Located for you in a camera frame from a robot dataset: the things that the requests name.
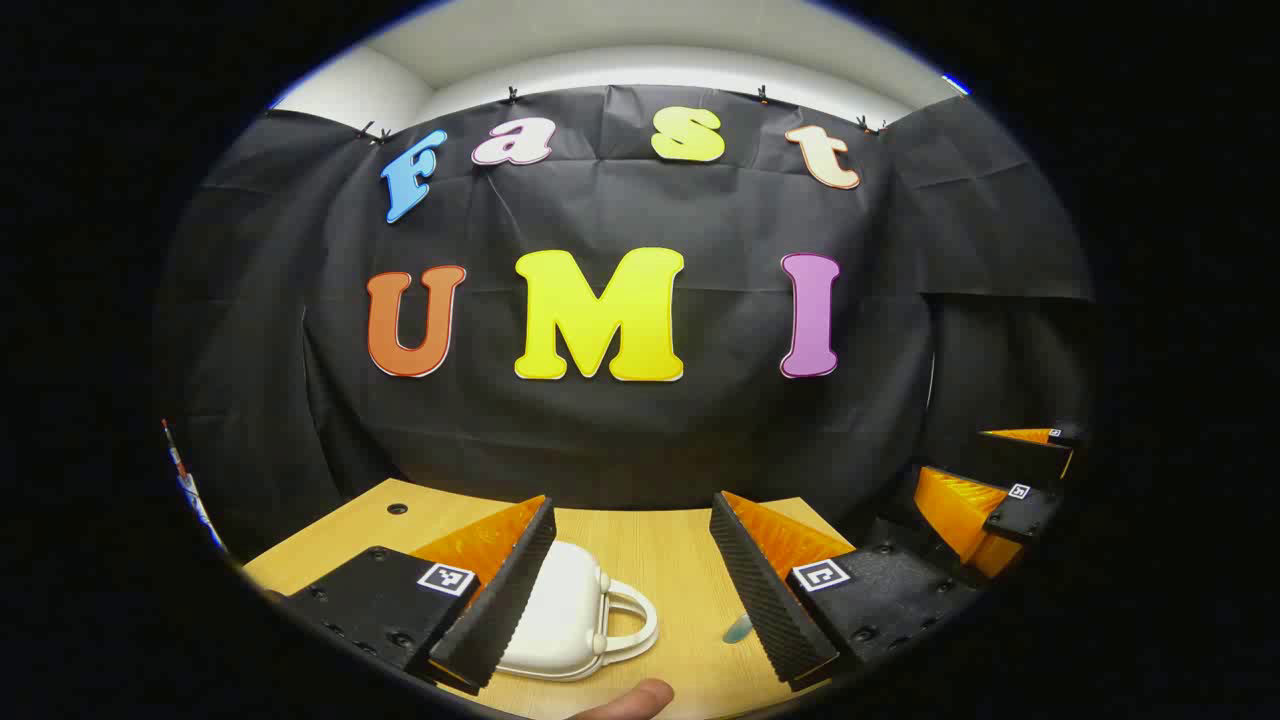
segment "letter m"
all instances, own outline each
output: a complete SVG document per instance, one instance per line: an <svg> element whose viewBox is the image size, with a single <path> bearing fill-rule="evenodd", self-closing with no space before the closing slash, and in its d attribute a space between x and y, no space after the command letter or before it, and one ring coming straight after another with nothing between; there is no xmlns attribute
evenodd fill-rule
<svg viewBox="0 0 1280 720"><path fill-rule="evenodd" d="M678 380L685 364L672 347L671 300L684 266L684 256L675 250L639 247L622 258L596 297L568 252L525 255L516 261L516 272L529 282L529 320L516 374L538 380L564 377L568 364L556 352L559 329L579 372L594 377L613 333L621 329L618 355L609 363L614 378Z"/></svg>

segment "orange plastic part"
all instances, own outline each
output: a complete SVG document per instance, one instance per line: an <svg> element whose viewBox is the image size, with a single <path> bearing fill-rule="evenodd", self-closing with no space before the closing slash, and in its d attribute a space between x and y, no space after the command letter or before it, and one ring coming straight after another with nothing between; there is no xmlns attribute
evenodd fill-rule
<svg viewBox="0 0 1280 720"><path fill-rule="evenodd" d="M520 505L494 512L453 530L452 533L424 544L412 552L413 557L443 562L476 574L480 589L493 580L502 564L511 555L511 548L520 541L534 514L543 506L547 496L531 497Z"/></svg>
<svg viewBox="0 0 1280 720"><path fill-rule="evenodd" d="M799 565L829 560L852 552L854 546L792 520L786 515L756 505L750 500L722 491L737 519L742 521L751 541L769 561L778 579L786 582L787 573Z"/></svg>
<svg viewBox="0 0 1280 720"><path fill-rule="evenodd" d="M915 506L963 562L993 578L1023 548L1020 543L983 529L987 516L1007 495L1009 491L1002 488L948 475L934 468L920 468Z"/></svg>
<svg viewBox="0 0 1280 720"><path fill-rule="evenodd" d="M1014 439L1038 442L1041 445L1052 445L1048 439L1048 428L1033 428L1024 430L987 430L987 434L1011 437Z"/></svg>

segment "white purse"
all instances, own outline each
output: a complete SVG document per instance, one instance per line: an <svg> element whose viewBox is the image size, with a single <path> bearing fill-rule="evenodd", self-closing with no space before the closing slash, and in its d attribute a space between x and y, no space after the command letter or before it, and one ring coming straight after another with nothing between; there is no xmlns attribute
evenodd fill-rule
<svg viewBox="0 0 1280 720"><path fill-rule="evenodd" d="M609 637L609 610L639 615L644 628ZM499 673L544 680L581 680L635 657L658 642L658 611L631 585L609 578L576 544L553 542Z"/></svg>

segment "ceiling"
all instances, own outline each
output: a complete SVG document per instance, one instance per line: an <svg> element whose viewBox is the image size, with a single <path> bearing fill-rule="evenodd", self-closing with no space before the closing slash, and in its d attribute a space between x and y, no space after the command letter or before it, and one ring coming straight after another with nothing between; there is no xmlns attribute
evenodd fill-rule
<svg viewBox="0 0 1280 720"><path fill-rule="evenodd" d="M687 45L808 67L910 108L954 97L923 60L804 0L451 0L365 45L442 90L515 63L618 45Z"/></svg>

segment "table surface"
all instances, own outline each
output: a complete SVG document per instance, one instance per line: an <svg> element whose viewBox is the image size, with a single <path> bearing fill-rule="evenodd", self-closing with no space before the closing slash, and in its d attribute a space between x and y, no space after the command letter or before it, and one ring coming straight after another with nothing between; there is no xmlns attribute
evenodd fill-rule
<svg viewBox="0 0 1280 720"><path fill-rule="evenodd" d="M397 502L408 511L388 512ZM388 479L257 556L244 571L266 589L292 594L369 546L413 552L509 505ZM799 497L764 505L841 537ZM735 644L721 639L745 610L709 523L709 507L644 512L557 507L556 539L586 548L609 577L644 593L658 609L658 642L636 659L573 683L495 673L477 698L444 689L534 720L564 720L644 678L660 678L676 691L660 720L733 717L801 694L778 682L755 632ZM611 614L611 635L639 629L637 618Z"/></svg>

